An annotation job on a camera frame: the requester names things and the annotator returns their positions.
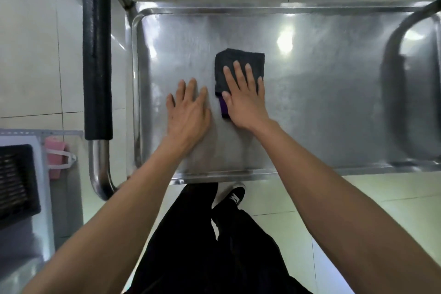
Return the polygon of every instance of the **person's left arm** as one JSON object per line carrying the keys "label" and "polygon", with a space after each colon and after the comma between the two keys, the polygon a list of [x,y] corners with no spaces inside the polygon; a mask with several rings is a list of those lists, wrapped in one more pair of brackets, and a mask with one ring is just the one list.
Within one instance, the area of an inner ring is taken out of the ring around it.
{"label": "person's left arm", "polygon": [[168,134],[149,160],[73,235],[25,287],[24,294],[119,294],[142,252],[168,183],[206,133],[207,88],[181,80],[167,97]]}

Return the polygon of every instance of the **black grid tray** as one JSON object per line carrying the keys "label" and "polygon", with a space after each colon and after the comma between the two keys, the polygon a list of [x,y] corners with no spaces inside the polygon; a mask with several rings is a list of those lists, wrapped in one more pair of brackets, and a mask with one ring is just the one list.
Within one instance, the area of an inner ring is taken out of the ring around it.
{"label": "black grid tray", "polygon": [[40,210],[32,147],[0,147],[0,229]]}

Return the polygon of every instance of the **hand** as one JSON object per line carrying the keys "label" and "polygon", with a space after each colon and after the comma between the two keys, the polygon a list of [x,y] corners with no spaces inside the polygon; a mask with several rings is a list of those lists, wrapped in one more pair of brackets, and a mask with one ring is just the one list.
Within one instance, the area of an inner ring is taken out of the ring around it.
{"label": "hand", "polygon": [[231,94],[224,91],[222,92],[222,97],[227,103],[228,114],[234,124],[253,132],[260,124],[269,121],[268,112],[265,108],[265,86],[263,85],[263,79],[262,77],[257,79],[259,87],[257,93],[256,82],[254,81],[250,64],[245,65],[248,84],[246,83],[239,62],[235,61],[233,65],[237,84],[229,67],[224,66],[223,74],[225,75]]}
{"label": "hand", "polygon": [[211,112],[204,108],[207,98],[207,87],[201,89],[199,96],[193,100],[196,80],[192,78],[186,87],[185,81],[178,84],[175,98],[167,96],[168,126],[167,139],[174,146],[180,147],[186,155],[205,135],[210,125]]}

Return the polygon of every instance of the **person's right arm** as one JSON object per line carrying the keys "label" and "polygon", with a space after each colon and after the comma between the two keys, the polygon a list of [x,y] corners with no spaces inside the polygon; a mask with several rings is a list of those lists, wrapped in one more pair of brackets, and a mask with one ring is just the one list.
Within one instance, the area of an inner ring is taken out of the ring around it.
{"label": "person's right arm", "polygon": [[265,109],[249,65],[248,84],[239,63],[224,74],[231,120],[251,131],[267,151],[311,235],[360,293],[441,293],[441,268],[371,198],[286,134]]}

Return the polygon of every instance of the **finger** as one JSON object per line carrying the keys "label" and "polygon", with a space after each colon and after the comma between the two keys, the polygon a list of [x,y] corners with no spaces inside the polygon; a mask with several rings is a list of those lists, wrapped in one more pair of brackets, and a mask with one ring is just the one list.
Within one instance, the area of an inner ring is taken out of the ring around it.
{"label": "finger", "polygon": [[237,84],[239,85],[240,90],[247,90],[248,86],[246,85],[245,76],[243,75],[240,63],[238,61],[234,61],[233,66],[234,72],[236,73]]}
{"label": "finger", "polygon": [[259,97],[261,99],[265,99],[265,85],[263,84],[262,77],[259,77],[259,79],[257,79],[257,85],[259,86]]}
{"label": "finger", "polygon": [[175,103],[178,106],[184,100],[185,93],[185,81],[182,79],[178,83],[178,89],[176,90]]}
{"label": "finger", "polygon": [[165,101],[165,105],[167,106],[168,115],[172,113],[173,108],[175,107],[173,103],[173,96],[171,93],[168,94],[167,99]]}
{"label": "finger", "polygon": [[228,88],[230,89],[231,93],[239,91],[229,67],[223,67],[223,74],[225,75],[225,79],[227,80]]}
{"label": "finger", "polygon": [[246,72],[246,80],[248,82],[248,89],[252,93],[256,93],[256,82],[254,81],[253,70],[251,69],[250,63],[247,63],[245,65],[245,72]]}
{"label": "finger", "polygon": [[227,104],[228,110],[230,110],[230,108],[233,108],[233,99],[231,98],[231,94],[229,94],[227,91],[224,90],[222,92],[222,97],[225,103]]}
{"label": "finger", "polygon": [[205,108],[205,112],[204,112],[204,125],[205,128],[208,129],[208,127],[210,127],[210,123],[211,123],[211,110],[210,108]]}
{"label": "finger", "polygon": [[207,99],[207,94],[208,94],[207,86],[204,86],[203,88],[201,88],[201,92],[199,93],[199,96],[196,98],[195,102],[203,105],[205,100]]}
{"label": "finger", "polygon": [[196,79],[191,78],[185,89],[184,101],[193,101],[195,96]]}

